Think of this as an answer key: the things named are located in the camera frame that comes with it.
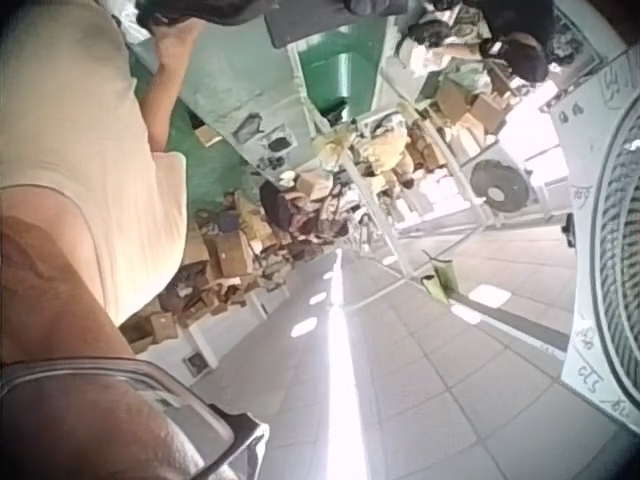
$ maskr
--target fan grille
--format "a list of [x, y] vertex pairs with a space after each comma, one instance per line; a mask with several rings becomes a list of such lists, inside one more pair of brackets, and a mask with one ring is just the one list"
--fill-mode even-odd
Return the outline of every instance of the fan grille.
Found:
[[640, 97], [609, 149], [592, 225], [603, 347], [618, 385], [640, 404]]

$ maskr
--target white wall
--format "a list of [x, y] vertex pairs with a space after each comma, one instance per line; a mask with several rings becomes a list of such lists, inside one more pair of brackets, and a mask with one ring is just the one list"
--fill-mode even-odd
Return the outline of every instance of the white wall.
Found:
[[155, 363], [176, 377], [180, 382], [185, 385], [191, 385], [194, 379], [183, 359], [190, 353], [193, 353], [193, 351], [193, 347], [189, 344], [182, 332], [180, 332], [178, 338], [167, 340], [160, 345], [152, 345], [148, 350], [139, 354], [138, 358]]
[[[264, 321], [264, 312], [267, 315], [272, 313], [287, 298], [285, 289], [274, 292], [258, 289], [252, 293], [256, 302], [249, 301], [247, 307], [234, 307], [215, 317], [207, 315], [192, 327], [199, 331], [200, 335], [197, 337], [205, 342], [205, 348], [218, 361]], [[138, 355], [138, 358], [155, 363], [182, 383], [191, 385], [194, 378], [183, 360], [198, 349], [196, 342], [188, 334], [180, 332], [179, 338], [153, 345]]]

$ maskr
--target tiled floor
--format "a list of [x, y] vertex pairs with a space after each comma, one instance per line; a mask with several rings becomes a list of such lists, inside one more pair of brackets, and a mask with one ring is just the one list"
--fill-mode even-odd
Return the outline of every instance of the tiled floor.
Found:
[[410, 285], [350, 309], [387, 283], [370, 262], [342, 269], [342, 309], [309, 306], [339, 286], [321, 279], [334, 260], [194, 387], [270, 423], [263, 480], [587, 480], [603, 478], [594, 457], [629, 454], [635, 437], [565, 388], [553, 357]]

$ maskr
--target metal pole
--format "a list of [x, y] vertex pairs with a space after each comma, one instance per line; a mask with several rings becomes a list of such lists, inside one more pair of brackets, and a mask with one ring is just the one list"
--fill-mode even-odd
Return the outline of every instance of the metal pole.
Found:
[[360, 197], [362, 198], [362, 200], [364, 200], [367, 210], [369, 210], [369, 213], [378, 224], [378, 227], [380, 227], [387, 245], [389, 245], [389, 248], [393, 252], [393, 255], [395, 255], [396, 259], [398, 260], [398, 265], [400, 265], [400, 269], [402, 270], [403, 275], [406, 278], [410, 278], [413, 276], [413, 268], [411, 267], [411, 264], [409, 263], [409, 260], [405, 255], [405, 251], [402, 248], [402, 245], [400, 245], [400, 241], [393, 231], [393, 227], [387, 220], [386, 215], [382, 212], [382, 209], [380, 208], [380, 205], [378, 205], [378, 202], [373, 195], [373, 192], [369, 188], [369, 185], [367, 185], [367, 182], [364, 180], [364, 178], [362, 178], [362, 175], [360, 175], [358, 168], [353, 163], [353, 152], [351, 150], [352, 149], [345, 150], [341, 159], [342, 166], [351, 177], [351, 180], [353, 180], [353, 184], [358, 190], [358, 193], [360, 193]]

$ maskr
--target white fan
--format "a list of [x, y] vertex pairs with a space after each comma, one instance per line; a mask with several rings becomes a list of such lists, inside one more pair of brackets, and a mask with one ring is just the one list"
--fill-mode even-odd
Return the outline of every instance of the white fan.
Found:
[[[569, 168], [577, 275], [562, 379], [640, 432], [640, 45], [551, 109]], [[624, 78], [612, 84], [610, 78]]]

